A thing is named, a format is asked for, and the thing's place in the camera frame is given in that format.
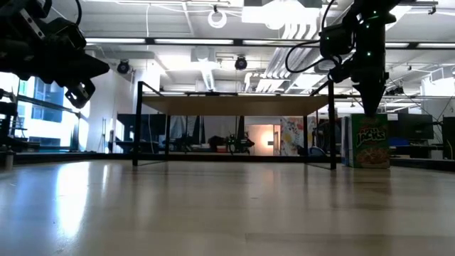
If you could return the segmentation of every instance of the wooden floor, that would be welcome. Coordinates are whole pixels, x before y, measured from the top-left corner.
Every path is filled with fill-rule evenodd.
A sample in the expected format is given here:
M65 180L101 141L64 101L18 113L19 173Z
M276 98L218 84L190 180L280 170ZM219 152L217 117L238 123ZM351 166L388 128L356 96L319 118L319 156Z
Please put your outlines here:
M0 174L0 255L455 255L455 175L130 161Z

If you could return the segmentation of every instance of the security camera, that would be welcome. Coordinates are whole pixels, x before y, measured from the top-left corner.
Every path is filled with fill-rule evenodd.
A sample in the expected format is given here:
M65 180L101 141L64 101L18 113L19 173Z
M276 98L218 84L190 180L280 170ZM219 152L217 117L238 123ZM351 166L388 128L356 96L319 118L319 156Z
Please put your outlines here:
M117 71L120 74L127 74L130 67L128 64L129 60L120 60L120 64L117 66Z
M244 56L238 56L237 60L235 61L235 69L236 70L244 70L245 68L247 68L247 66L248 66L248 62L245 59L245 57Z

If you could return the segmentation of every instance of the cereal box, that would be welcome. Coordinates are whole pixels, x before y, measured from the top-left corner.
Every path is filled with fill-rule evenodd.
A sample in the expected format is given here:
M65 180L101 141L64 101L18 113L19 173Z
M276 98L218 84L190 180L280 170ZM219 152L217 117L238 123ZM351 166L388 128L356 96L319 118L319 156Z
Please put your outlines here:
M387 115L366 117L352 114L348 120L349 166L354 168L390 167Z

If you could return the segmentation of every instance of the fluorescent light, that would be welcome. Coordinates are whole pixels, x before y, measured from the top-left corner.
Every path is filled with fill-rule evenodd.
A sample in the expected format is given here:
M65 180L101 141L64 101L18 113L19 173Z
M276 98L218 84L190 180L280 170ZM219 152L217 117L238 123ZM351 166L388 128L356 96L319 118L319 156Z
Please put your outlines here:
M184 92L162 92L162 95L185 95Z
M213 5L229 6L229 1L179 1L179 0L83 0L87 2L105 2L105 3L118 3L118 4L181 4L187 3L189 5Z
M239 96L276 96L273 93L239 93Z
M162 95L185 95L184 92L160 92ZM144 92L145 95L153 95L153 96L158 96L155 92L148 91Z
M303 41L291 41L291 40L244 40L243 44L246 46L295 46L298 43L303 43ZM311 45L306 45L302 47L319 47L318 42L314 42Z
M296 94L296 95L283 94L282 96L285 96L285 97L308 97L308 95L304 95L304 94Z
M155 44L232 45L232 44L234 44L234 40L231 40L231 39L175 39L175 38L160 38L160 39L155 39Z
M455 43L419 43L418 48L455 48Z
M407 48L409 43L385 43L386 48Z
M144 38L86 38L87 43L145 43Z

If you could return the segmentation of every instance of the poster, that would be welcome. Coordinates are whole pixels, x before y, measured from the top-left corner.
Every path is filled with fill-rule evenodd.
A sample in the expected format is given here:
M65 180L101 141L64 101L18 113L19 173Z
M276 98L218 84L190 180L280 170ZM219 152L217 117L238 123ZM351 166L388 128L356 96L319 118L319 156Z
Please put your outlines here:
M311 132L316 127L316 118L308 117L308 145L311 147L313 137ZM303 117L281 118L281 155L298 156L297 146L304 147L304 119Z

